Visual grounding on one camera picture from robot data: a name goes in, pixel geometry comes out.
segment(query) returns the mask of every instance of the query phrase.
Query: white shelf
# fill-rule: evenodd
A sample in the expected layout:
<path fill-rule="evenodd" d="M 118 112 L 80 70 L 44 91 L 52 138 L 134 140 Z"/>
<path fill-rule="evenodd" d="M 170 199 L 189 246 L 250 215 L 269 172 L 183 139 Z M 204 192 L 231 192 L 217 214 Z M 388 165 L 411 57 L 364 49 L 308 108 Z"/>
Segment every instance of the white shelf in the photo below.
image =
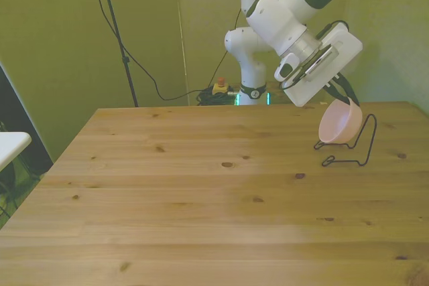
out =
<path fill-rule="evenodd" d="M 32 138 L 22 132 L 0 132 L 0 171 L 15 159 L 30 143 Z"/>

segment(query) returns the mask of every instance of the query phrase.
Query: pink bowl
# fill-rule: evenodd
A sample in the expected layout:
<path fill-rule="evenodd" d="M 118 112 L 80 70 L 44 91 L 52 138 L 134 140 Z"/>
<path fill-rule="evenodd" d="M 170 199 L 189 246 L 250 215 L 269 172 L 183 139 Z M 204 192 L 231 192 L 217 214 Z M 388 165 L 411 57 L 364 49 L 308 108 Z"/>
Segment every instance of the pink bowl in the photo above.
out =
<path fill-rule="evenodd" d="M 319 138 L 323 143 L 349 142 L 362 125 L 362 110 L 350 98 L 350 105 L 335 100 L 326 110 L 319 126 Z"/>

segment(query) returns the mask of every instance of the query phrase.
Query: wooden tabletop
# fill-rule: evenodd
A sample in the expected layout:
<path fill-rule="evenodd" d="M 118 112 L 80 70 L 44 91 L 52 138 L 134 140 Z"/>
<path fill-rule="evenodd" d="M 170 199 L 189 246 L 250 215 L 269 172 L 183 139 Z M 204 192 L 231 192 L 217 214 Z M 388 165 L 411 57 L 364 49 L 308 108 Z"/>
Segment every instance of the wooden tabletop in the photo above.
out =
<path fill-rule="evenodd" d="M 364 104 L 370 163 L 323 168 L 369 144 L 313 150 L 325 109 L 97 111 L 0 232 L 0 285 L 428 285 L 428 118 Z"/>

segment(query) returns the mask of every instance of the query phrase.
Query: black wire dish rack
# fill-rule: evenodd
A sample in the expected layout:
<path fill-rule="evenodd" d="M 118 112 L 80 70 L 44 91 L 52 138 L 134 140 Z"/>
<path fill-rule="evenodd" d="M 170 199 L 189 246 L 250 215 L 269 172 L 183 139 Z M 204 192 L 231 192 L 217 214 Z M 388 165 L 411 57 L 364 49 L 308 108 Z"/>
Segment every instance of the black wire dish rack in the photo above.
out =
<path fill-rule="evenodd" d="M 314 146 L 315 150 L 320 150 L 323 147 L 327 147 L 327 146 L 346 146 L 350 150 L 353 150 L 359 144 L 359 142 L 361 140 L 361 137 L 362 137 L 362 133 L 366 129 L 366 127 L 368 125 L 368 122 L 369 122 L 369 119 L 373 119 L 374 120 L 374 128 L 373 128 L 373 134 L 372 134 L 372 138 L 371 138 L 371 143 L 369 144 L 369 148 L 368 148 L 366 160 L 364 162 L 360 162 L 359 160 L 337 159 L 335 157 L 335 155 L 330 155 L 329 157 L 327 157 L 322 162 L 322 166 L 323 167 L 328 167 L 328 166 L 330 166 L 333 163 L 357 163 L 360 167 L 365 167 L 368 164 L 369 159 L 371 158 L 371 152 L 372 152 L 373 145 L 374 145 L 375 134 L 377 133 L 377 117 L 374 114 L 370 114 L 370 115 L 367 116 L 367 118 L 365 119 L 365 122 L 363 123 L 362 129 L 359 132 L 359 135 L 357 136 L 356 141 L 355 141 L 355 143 L 353 145 L 350 145 L 348 143 L 343 143 L 343 144 L 323 143 L 322 141 L 319 141 Z"/>

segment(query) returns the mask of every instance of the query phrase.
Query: yellow-green wall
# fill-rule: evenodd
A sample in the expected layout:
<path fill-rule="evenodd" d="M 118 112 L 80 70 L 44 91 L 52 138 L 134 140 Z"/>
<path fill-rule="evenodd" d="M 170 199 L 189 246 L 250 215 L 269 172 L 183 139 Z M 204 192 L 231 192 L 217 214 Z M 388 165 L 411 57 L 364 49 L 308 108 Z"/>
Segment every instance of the yellow-green wall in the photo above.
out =
<path fill-rule="evenodd" d="M 186 91 L 177 0 L 113 0 L 123 41 L 165 96 Z M 97 0 L 0 0 L 0 62 L 53 159 L 97 108 L 132 106 L 115 37 Z M 162 102 L 131 65 L 141 106 Z"/>
<path fill-rule="evenodd" d="M 429 0 L 349 0 L 347 19 L 364 44 L 350 69 L 358 97 L 429 113 Z"/>
<path fill-rule="evenodd" d="M 347 0 L 334 0 L 309 22 L 314 34 L 326 24 L 344 18 Z M 233 29 L 235 18 L 241 7 L 241 0 L 180 0 L 180 14 L 186 73 L 189 88 L 204 88 L 210 80 L 222 55 L 225 53 L 224 38 Z M 246 26 L 241 16 L 238 26 Z M 274 52 L 258 56 L 267 65 L 267 77 L 274 80 L 279 58 Z M 219 69 L 218 76 L 224 76 L 230 83 L 240 82 L 240 67 L 231 55 L 227 55 Z"/>

